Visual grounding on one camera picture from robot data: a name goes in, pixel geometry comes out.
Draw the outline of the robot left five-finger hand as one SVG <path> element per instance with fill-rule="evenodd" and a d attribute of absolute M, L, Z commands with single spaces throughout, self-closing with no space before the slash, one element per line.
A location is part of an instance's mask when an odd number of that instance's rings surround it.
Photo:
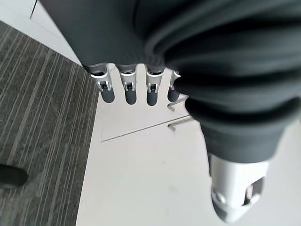
<path fill-rule="evenodd" d="M 136 67 L 146 67 L 147 103 L 164 69 L 168 99 L 186 95 L 207 149 L 211 198 L 233 223 L 262 194 L 269 162 L 301 111 L 301 3 L 298 0 L 44 0 L 42 6 L 114 101 L 106 68 L 119 70 L 136 102 Z"/>

